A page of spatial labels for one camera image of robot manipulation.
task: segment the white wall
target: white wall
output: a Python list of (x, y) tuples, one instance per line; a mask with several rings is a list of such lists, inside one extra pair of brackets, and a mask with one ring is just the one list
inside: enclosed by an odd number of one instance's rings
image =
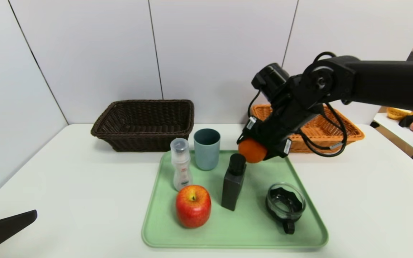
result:
[(147, 0), (11, 0), (70, 124), (113, 101), (161, 99)]
[(0, 0), (0, 187), (66, 126), (7, 0)]
[[(299, 0), (283, 68), (302, 73), (317, 54), (361, 60), (406, 60), (413, 48), (412, 0)], [(369, 124), (379, 106), (333, 104), (351, 121)]]
[(164, 98), (192, 100), (196, 123), (243, 122), (254, 75), (282, 63), (297, 1), (149, 2)]

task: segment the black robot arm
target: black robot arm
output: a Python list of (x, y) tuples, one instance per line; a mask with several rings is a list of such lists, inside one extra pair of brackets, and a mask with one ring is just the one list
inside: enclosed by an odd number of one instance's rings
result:
[[(301, 75), (290, 77), (277, 64), (256, 74), (251, 84), (266, 96), (273, 112), (265, 121), (251, 116), (237, 143), (251, 137), (267, 148), (264, 160), (286, 157), (288, 137), (322, 113), (323, 103), (336, 100), (413, 110), (413, 62), (360, 61), (351, 56), (318, 60), (324, 54), (333, 56), (323, 52)], [(346, 132), (341, 151), (345, 143)]]

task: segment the green tray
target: green tray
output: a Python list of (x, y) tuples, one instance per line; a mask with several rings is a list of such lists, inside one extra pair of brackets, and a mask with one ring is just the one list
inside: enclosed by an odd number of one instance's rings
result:
[[(174, 168), (167, 152), (160, 162), (141, 236), (153, 248), (319, 248), (328, 242), (328, 231), (288, 159), (273, 158), (248, 164), (235, 211), (221, 206), (223, 180), (230, 156), (221, 151), (218, 166), (203, 171), (191, 152), (190, 170), (196, 185), (205, 187), (212, 199), (210, 219), (196, 229), (180, 225), (176, 217)], [(293, 235), (285, 234), (267, 213), (265, 197), (273, 183), (287, 182), (299, 188), (307, 207), (295, 224)]]

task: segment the orange wicker basket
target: orange wicker basket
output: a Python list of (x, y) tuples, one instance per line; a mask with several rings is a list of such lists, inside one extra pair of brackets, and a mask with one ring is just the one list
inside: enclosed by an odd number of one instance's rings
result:
[[(334, 122), (337, 121), (331, 110), (329, 110), (327, 106), (324, 106), (324, 112), (329, 119)], [(269, 104), (254, 105), (251, 108), (251, 113), (260, 120), (264, 121), (270, 115), (270, 113), (272, 113), (272, 108)], [(364, 139), (364, 134), (360, 129), (358, 129), (352, 122), (350, 122), (338, 111), (337, 114), (339, 114), (347, 130), (347, 145), (352, 142), (356, 142), (357, 140)], [(302, 127), (302, 131), (307, 135), (307, 137), (312, 140), (312, 142), (323, 147), (332, 146), (336, 143), (341, 142), (343, 139), (342, 131), (326, 121), (326, 119), (324, 119), (321, 115), (316, 116), (310, 122), (305, 124), (305, 126)], [(290, 136), (290, 139), (292, 140), (290, 152), (312, 153), (312, 151), (307, 148), (307, 145), (305, 145), (300, 135), (293, 134)], [(317, 150), (322, 153), (335, 153), (340, 148), (341, 147), (333, 150)]]

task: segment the red apple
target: red apple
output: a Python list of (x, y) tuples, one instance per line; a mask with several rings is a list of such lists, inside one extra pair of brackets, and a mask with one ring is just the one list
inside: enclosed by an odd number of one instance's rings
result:
[(176, 215), (187, 228), (198, 228), (210, 218), (211, 199), (203, 186), (186, 186), (176, 197)]

